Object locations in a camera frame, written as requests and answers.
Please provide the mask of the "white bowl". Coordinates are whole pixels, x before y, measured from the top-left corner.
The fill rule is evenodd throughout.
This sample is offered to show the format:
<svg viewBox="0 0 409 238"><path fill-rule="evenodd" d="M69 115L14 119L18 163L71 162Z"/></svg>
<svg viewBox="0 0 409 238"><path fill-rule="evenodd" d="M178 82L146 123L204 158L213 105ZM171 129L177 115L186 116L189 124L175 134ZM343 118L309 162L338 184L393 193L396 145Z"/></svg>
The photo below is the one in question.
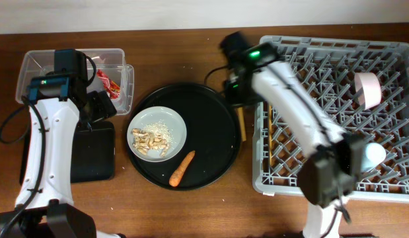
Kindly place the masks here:
<svg viewBox="0 0 409 238"><path fill-rule="evenodd" d="M357 102L365 110L380 104L382 91L379 80L374 73L356 73L354 84Z"/></svg>

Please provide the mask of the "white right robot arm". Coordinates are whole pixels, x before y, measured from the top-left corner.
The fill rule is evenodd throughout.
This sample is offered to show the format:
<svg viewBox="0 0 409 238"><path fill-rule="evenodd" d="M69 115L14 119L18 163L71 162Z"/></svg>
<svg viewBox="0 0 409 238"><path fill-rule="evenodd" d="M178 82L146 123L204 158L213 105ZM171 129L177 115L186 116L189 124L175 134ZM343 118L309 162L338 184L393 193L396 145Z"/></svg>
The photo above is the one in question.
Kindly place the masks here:
<svg viewBox="0 0 409 238"><path fill-rule="evenodd" d="M323 111L270 43L251 46L235 32L219 47L233 73L228 98L235 104L257 98L270 103L299 143L306 161L297 186L309 203L302 236L338 237L340 222L351 221L346 196L360 176L365 140Z"/></svg>

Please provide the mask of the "peanut shells food scraps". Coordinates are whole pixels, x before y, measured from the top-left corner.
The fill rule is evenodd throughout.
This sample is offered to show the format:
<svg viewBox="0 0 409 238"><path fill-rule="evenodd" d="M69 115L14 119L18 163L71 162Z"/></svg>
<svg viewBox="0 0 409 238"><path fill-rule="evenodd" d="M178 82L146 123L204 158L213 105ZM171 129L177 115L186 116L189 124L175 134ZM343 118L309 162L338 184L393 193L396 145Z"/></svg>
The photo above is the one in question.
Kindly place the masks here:
<svg viewBox="0 0 409 238"><path fill-rule="evenodd" d="M144 128L134 128L131 134L133 148L143 155L147 155L149 151L159 151L159 157L164 158L171 148L172 134L162 120L148 124Z"/></svg>

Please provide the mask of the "wooden chopstick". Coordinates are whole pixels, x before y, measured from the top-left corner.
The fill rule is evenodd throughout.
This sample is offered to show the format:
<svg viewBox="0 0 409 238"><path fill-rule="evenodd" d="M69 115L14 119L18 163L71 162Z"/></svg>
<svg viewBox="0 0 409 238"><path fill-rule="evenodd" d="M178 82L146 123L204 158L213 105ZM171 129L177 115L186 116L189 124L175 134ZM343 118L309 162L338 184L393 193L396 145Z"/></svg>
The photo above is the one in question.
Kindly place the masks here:
<svg viewBox="0 0 409 238"><path fill-rule="evenodd" d="M268 155L269 155L269 166L273 167L272 159L272 106L268 104Z"/></svg>
<svg viewBox="0 0 409 238"><path fill-rule="evenodd" d="M240 130L241 130L241 139L242 141L246 141L246 128L244 122L244 112L242 107L237 108L237 115L239 118Z"/></svg>

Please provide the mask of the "grey plate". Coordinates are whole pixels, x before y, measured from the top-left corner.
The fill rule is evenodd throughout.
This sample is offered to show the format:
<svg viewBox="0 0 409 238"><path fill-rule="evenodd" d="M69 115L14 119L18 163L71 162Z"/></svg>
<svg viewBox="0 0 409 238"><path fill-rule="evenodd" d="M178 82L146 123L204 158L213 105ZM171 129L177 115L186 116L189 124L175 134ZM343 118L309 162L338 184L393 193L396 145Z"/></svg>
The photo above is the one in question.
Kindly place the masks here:
<svg viewBox="0 0 409 238"><path fill-rule="evenodd" d="M159 157L159 151L149 151L147 155L143 155L133 148L133 136L131 130L134 128L144 128L146 125L162 120L169 128L172 134L171 148L168 150L164 158ZM133 154L143 161L147 162L163 162L177 155L183 148L187 136L187 129L182 117L173 109L163 106L152 106L141 112L138 112L128 126L127 140L128 145Z"/></svg>

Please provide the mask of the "orange carrot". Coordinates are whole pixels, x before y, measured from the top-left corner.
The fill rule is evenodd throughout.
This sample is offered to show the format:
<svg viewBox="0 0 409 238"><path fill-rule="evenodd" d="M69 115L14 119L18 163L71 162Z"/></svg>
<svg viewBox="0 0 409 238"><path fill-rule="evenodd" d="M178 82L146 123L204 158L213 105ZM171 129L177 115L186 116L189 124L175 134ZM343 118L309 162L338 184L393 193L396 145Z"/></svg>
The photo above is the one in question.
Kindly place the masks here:
<svg viewBox="0 0 409 238"><path fill-rule="evenodd" d="M180 184L180 181L182 180L182 177L184 176L184 173L186 172L186 169L188 168L188 165L191 163L192 159L194 158L196 152L191 151L189 152L185 158L182 160L181 164L178 166L178 168L173 172L169 179L169 184L172 187L176 187Z"/></svg>

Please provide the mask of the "light blue cup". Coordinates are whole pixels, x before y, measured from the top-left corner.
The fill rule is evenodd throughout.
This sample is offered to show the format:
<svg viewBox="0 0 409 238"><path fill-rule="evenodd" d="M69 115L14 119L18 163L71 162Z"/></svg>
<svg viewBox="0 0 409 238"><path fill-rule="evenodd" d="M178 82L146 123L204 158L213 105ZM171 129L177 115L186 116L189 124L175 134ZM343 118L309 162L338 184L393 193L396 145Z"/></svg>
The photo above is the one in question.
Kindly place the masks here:
<svg viewBox="0 0 409 238"><path fill-rule="evenodd" d="M385 148L378 143L368 143L363 150L361 172L368 172L382 163L387 156Z"/></svg>

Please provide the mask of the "red snack wrapper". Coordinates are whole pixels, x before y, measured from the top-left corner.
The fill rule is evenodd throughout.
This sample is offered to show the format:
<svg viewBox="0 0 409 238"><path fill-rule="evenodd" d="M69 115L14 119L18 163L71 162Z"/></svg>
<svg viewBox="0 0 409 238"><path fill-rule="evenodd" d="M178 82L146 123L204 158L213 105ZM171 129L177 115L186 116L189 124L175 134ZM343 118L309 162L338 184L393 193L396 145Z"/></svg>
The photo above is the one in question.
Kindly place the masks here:
<svg viewBox="0 0 409 238"><path fill-rule="evenodd" d="M118 99L120 96L120 86L111 80L101 69L97 71L96 76L102 81L108 96L111 99Z"/></svg>

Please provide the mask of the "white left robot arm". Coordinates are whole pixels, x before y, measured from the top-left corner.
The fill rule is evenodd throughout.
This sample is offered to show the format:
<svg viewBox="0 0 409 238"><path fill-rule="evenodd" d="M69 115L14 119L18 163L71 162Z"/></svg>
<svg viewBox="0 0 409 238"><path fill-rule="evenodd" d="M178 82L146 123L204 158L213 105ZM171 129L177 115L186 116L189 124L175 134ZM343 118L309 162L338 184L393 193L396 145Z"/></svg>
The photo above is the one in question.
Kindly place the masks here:
<svg viewBox="0 0 409 238"><path fill-rule="evenodd" d="M107 237L73 205L71 158L78 123L113 113L106 93L87 91L92 80L65 73L35 77L22 98L30 113L30 145L21 190L11 212L0 214L0 237Z"/></svg>

